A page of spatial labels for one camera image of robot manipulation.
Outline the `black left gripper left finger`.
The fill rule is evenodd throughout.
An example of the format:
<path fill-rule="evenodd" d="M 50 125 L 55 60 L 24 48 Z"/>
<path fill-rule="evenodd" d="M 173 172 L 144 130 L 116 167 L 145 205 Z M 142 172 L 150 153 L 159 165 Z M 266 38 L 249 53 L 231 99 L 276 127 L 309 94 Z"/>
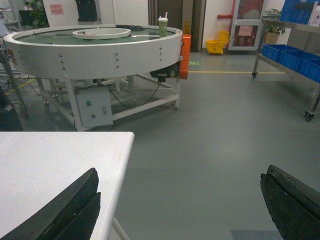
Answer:
<path fill-rule="evenodd" d="M 89 240 L 101 209 L 99 177 L 90 168 L 2 240 Z"/>

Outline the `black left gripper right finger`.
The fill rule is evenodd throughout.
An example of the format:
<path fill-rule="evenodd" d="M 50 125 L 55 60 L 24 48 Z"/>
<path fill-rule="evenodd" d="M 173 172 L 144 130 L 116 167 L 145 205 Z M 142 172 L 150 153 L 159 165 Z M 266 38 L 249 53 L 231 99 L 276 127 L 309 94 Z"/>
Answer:
<path fill-rule="evenodd" d="M 275 165 L 260 176 L 261 192 L 284 240 L 320 238 L 320 193 Z"/>

